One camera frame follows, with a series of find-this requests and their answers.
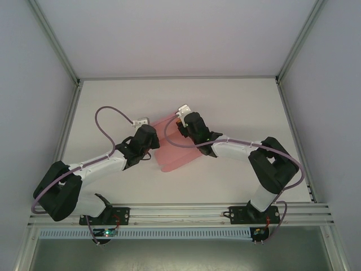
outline pink translucent plastic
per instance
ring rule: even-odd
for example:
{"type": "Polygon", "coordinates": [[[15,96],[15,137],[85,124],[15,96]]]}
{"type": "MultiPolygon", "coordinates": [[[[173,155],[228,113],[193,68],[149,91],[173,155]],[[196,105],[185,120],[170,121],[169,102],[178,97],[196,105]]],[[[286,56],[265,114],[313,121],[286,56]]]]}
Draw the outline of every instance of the pink translucent plastic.
{"type": "MultiPolygon", "coordinates": [[[[197,148],[175,147],[168,143],[168,141],[164,138],[164,127],[173,116],[174,113],[163,119],[155,121],[154,123],[151,123],[151,125],[157,130],[157,135],[159,138],[160,148],[156,150],[155,157],[158,165],[161,166],[162,172],[173,171],[202,155],[197,148]]],[[[182,136],[181,133],[178,131],[178,127],[176,124],[177,120],[178,119],[175,119],[168,126],[167,135],[169,139],[182,145],[193,144],[190,138],[184,138],[184,136],[182,136]]]]}

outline white wall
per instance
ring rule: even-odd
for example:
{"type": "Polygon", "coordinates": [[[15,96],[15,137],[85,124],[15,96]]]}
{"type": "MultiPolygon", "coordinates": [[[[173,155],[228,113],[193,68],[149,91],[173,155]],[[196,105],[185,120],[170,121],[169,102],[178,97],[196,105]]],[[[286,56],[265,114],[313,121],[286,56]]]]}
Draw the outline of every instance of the white wall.
{"type": "Polygon", "coordinates": [[[0,2],[0,39],[0,270],[9,271],[73,84],[26,1],[0,2]]]}
{"type": "Polygon", "coordinates": [[[361,2],[329,0],[284,89],[316,191],[361,270],[361,2]]]}
{"type": "Polygon", "coordinates": [[[275,76],[315,0],[38,0],[80,78],[275,76]]]}

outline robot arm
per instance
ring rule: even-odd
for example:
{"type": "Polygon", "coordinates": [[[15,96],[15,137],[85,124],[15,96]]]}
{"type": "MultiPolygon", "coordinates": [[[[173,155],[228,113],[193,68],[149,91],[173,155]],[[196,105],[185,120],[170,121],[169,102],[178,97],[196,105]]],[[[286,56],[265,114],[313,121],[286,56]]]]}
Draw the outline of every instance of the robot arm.
{"type": "Polygon", "coordinates": [[[35,189],[33,196],[36,198],[58,177],[68,174],[40,198],[39,204],[54,221],[63,220],[69,215],[89,215],[107,221],[113,215],[110,203],[99,194],[81,193],[81,189],[101,177],[138,164],[150,149],[159,147],[156,130],[143,124],[133,137],[128,137],[116,145],[110,156],[105,154],[71,165],[62,161],[55,162],[35,189]],[[69,174],[76,168],[80,170],[69,174]]]}
{"type": "MultiPolygon", "coordinates": [[[[252,144],[244,146],[229,142],[230,138],[226,135],[211,132],[200,114],[192,112],[187,105],[179,108],[177,115],[180,118],[177,122],[178,130],[184,137],[190,137],[194,144],[225,140],[225,142],[198,147],[202,154],[215,158],[227,157],[250,162],[260,182],[256,193],[247,204],[247,213],[252,219],[262,216],[299,170],[295,163],[279,154],[252,146],[252,144]]],[[[272,137],[267,137],[262,142],[253,142],[253,144],[263,145],[288,154],[277,139],[272,137]]]]}

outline gray floor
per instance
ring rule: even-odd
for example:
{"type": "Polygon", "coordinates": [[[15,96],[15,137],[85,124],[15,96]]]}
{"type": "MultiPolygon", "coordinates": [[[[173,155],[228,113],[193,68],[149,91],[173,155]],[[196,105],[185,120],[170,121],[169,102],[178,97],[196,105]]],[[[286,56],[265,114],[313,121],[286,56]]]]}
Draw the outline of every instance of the gray floor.
{"type": "Polygon", "coordinates": [[[317,227],[281,228],[264,246],[247,241],[40,240],[31,270],[330,270],[317,227]]]}

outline white panel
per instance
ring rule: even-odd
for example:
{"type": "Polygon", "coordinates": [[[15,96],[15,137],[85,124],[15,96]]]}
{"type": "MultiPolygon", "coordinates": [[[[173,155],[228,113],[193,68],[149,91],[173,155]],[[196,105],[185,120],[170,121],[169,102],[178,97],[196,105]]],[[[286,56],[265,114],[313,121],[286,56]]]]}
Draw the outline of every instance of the white panel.
{"type": "MultiPolygon", "coordinates": [[[[101,106],[117,107],[131,119],[155,121],[185,103],[201,113],[211,130],[254,141],[273,136],[297,157],[274,79],[184,79],[85,81],[63,160],[76,163],[111,148],[94,123],[101,106]]],[[[111,110],[99,114],[99,123],[116,143],[135,133],[111,110]]],[[[101,193],[112,203],[231,203],[247,202],[258,185],[249,163],[203,156],[169,173],[161,172],[155,159],[141,161],[85,191],[101,193]]],[[[281,198],[310,201],[305,183],[281,198]]]]}
{"type": "Polygon", "coordinates": [[[0,1],[0,270],[12,270],[73,84],[26,1],[0,1]]]}
{"type": "Polygon", "coordinates": [[[352,270],[361,270],[360,14],[361,1],[328,1],[284,82],[316,192],[352,270]]]}
{"type": "Polygon", "coordinates": [[[80,78],[276,75],[315,0],[38,0],[80,78]]]}

